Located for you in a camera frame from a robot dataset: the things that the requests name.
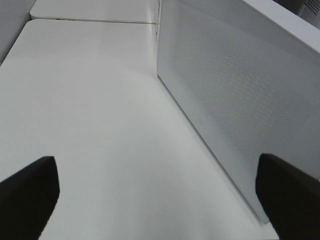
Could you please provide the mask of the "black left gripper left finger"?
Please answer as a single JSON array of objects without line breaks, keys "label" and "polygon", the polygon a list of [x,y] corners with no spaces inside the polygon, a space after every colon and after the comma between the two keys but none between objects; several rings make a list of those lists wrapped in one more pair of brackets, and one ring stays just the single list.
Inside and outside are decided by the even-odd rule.
[{"label": "black left gripper left finger", "polygon": [[60,196],[56,160],[44,156],[0,182],[0,238],[38,240]]}]

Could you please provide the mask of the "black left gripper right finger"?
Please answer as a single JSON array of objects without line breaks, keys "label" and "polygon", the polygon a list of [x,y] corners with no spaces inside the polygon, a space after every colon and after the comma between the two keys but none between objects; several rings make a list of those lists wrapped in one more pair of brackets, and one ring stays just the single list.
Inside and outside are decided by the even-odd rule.
[{"label": "black left gripper right finger", "polygon": [[259,157],[255,193],[281,240],[320,238],[320,182],[270,153]]}]

